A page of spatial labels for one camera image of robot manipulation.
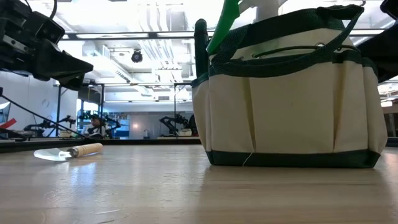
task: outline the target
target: ceiling light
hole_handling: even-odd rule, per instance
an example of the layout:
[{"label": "ceiling light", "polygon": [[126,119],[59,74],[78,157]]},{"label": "ceiling light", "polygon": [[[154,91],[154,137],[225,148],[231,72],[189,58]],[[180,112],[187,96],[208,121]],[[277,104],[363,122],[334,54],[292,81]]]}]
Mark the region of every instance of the ceiling light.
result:
[{"label": "ceiling light", "polygon": [[381,102],[382,107],[389,107],[392,106],[392,101]]},{"label": "ceiling light", "polygon": [[148,38],[148,33],[133,33],[133,34],[77,34],[79,39],[117,39],[117,38]]},{"label": "ceiling light", "polygon": [[352,30],[350,35],[378,35],[381,34],[384,29],[357,29],[357,30]]},{"label": "ceiling light", "polygon": [[105,103],[128,103],[128,100],[105,101]]},{"label": "ceiling light", "polygon": [[114,83],[114,84],[104,84],[104,86],[131,86],[132,84],[128,83]]},{"label": "ceiling light", "polygon": [[174,86],[174,83],[137,83],[139,86]]},{"label": "ceiling light", "polygon": [[158,37],[181,37],[181,38],[193,38],[193,32],[159,32]]}]

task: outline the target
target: table surface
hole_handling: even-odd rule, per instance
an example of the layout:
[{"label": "table surface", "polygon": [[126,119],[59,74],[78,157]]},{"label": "table surface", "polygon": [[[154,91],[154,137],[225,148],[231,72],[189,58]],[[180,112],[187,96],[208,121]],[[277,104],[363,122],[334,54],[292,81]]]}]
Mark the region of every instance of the table surface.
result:
[{"label": "table surface", "polygon": [[0,154],[0,223],[398,223],[398,149],[374,169],[218,167],[201,146]]}]

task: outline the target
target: bag pocket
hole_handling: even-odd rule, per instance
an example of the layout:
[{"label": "bag pocket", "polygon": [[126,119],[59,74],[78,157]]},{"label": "bag pocket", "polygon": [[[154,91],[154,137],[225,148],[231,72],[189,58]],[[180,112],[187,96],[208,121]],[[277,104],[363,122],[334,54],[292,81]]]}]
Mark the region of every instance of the bag pocket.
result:
[{"label": "bag pocket", "polygon": [[[351,55],[362,60],[359,52]],[[333,152],[368,148],[368,121],[362,64],[353,61],[335,63]]]},{"label": "bag pocket", "polygon": [[364,67],[363,74],[368,119],[368,149],[380,154],[387,144],[388,137],[377,89],[377,77],[372,67]]},{"label": "bag pocket", "polygon": [[200,142],[206,151],[211,151],[209,81],[208,74],[203,75],[204,79],[199,83],[192,83],[193,111]]},{"label": "bag pocket", "polygon": [[333,151],[331,63],[273,78],[251,78],[257,152]]},{"label": "bag pocket", "polygon": [[247,78],[228,75],[209,77],[211,149],[224,152],[252,152]]}]

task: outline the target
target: security camera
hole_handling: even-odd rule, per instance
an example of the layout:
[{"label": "security camera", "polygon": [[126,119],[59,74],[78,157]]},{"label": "security camera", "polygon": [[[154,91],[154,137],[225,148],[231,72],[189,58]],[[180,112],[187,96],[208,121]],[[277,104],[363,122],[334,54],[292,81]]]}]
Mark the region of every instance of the security camera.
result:
[{"label": "security camera", "polygon": [[133,55],[131,56],[131,60],[134,63],[139,63],[142,62],[142,54],[141,54],[141,50],[134,50]]}]

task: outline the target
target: garden tool bag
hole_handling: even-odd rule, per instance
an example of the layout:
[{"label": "garden tool bag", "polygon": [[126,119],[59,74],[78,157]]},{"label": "garden tool bag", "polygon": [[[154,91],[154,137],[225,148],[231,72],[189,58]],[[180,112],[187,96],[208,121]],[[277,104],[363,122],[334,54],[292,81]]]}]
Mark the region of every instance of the garden tool bag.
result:
[{"label": "garden tool bag", "polygon": [[231,30],[192,82],[210,162],[373,167],[387,131],[377,70],[348,37],[362,12],[304,9]]}]

